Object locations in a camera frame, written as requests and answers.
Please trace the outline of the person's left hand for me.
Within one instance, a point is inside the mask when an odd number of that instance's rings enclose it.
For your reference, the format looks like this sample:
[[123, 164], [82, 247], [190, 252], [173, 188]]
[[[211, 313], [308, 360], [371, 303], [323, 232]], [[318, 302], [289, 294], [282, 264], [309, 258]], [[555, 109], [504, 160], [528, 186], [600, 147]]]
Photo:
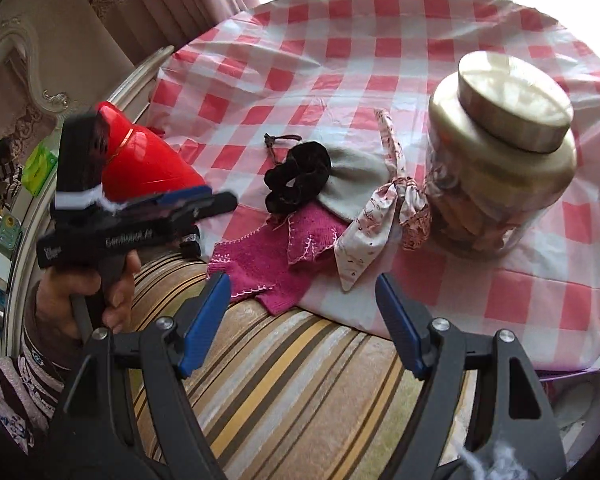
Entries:
[[[141, 266], [136, 250], [126, 255], [121, 278], [106, 293], [104, 312], [97, 326], [106, 326], [116, 334], [129, 325], [134, 278]], [[36, 292], [36, 322], [53, 334], [79, 339], [81, 331], [73, 305], [95, 296], [101, 284], [102, 278], [95, 270], [45, 270]]]

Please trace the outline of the person's patterned sleeve forearm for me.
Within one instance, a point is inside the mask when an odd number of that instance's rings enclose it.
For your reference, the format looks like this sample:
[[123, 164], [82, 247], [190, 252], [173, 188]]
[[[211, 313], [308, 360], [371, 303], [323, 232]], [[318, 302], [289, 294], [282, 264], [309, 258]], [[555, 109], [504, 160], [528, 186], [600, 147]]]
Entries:
[[18, 356], [0, 358], [0, 451], [27, 456], [47, 434], [68, 377], [83, 348], [38, 315], [42, 284], [31, 290], [24, 310]]

